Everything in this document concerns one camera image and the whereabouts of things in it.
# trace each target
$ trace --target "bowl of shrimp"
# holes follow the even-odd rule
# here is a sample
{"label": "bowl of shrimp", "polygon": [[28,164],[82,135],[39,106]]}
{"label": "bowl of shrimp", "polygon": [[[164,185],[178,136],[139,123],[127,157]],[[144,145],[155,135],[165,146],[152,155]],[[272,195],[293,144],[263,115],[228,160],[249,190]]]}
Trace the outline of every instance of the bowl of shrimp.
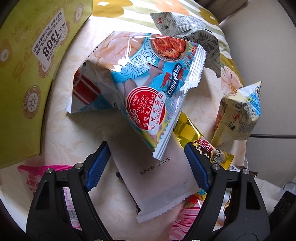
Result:
{"label": "bowl of shrimp", "polygon": [[179,61],[188,52],[187,41],[159,34],[151,35],[150,45],[155,55],[166,62]]}

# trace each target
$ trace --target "gray snack package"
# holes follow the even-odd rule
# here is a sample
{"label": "gray snack package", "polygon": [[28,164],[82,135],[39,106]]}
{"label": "gray snack package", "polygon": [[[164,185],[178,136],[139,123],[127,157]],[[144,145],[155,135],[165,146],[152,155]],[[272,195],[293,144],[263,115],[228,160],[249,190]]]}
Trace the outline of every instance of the gray snack package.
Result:
{"label": "gray snack package", "polygon": [[202,20],[175,12],[150,13],[150,16],[161,34],[200,44],[207,53],[205,68],[221,77],[218,39]]}

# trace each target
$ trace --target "black cable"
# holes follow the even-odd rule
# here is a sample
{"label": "black cable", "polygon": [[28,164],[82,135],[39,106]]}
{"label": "black cable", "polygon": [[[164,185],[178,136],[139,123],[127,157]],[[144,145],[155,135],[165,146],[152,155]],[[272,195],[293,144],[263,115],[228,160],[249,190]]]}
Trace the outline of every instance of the black cable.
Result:
{"label": "black cable", "polygon": [[296,135],[251,134],[250,137],[271,139],[296,139]]}

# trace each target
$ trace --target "metal bolt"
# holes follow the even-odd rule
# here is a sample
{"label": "metal bolt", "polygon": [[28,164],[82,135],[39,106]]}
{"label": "metal bolt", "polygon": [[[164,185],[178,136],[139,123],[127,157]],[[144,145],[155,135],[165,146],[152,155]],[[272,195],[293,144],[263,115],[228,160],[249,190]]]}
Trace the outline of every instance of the metal bolt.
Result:
{"label": "metal bolt", "polygon": [[213,164],[212,167],[215,170],[219,170],[220,169],[220,165],[218,165],[217,163]]}
{"label": "metal bolt", "polygon": [[50,168],[47,168],[45,172],[46,173],[52,173],[52,171],[53,171],[53,169],[50,167]]}
{"label": "metal bolt", "polygon": [[242,170],[242,172],[243,172],[244,174],[249,174],[249,173],[250,173],[249,169],[247,169],[247,168],[244,168],[244,169]]}
{"label": "metal bolt", "polygon": [[80,169],[83,167],[83,164],[81,162],[79,163],[76,163],[75,166],[74,166],[76,169]]}

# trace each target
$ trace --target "blue gripper pad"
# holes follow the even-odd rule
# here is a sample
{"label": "blue gripper pad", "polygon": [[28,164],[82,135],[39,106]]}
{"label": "blue gripper pad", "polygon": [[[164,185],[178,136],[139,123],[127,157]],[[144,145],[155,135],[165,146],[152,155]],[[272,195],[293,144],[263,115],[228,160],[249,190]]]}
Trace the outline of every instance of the blue gripper pad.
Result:
{"label": "blue gripper pad", "polygon": [[207,180],[206,170],[204,169],[203,165],[200,163],[194,150],[191,149],[190,145],[185,145],[184,152],[190,164],[190,167],[194,175],[194,178],[197,182],[197,185],[203,190],[205,190],[205,192],[208,192],[210,189],[210,185]]}
{"label": "blue gripper pad", "polygon": [[107,165],[107,162],[111,156],[108,145],[105,145],[96,160],[94,161],[92,167],[88,172],[88,180],[85,188],[89,192],[92,188],[98,185],[98,182],[102,176],[102,173]]}

